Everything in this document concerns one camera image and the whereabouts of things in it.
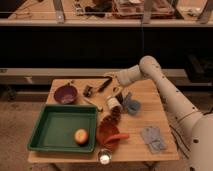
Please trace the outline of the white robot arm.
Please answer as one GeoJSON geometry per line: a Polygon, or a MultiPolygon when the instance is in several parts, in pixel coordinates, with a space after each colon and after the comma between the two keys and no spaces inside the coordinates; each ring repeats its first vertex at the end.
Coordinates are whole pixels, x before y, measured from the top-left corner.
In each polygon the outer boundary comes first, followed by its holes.
{"type": "Polygon", "coordinates": [[[190,141],[189,171],[213,171],[213,113],[204,115],[164,75],[152,56],[144,56],[138,65],[118,71],[116,78],[123,87],[151,79],[190,141]]]}

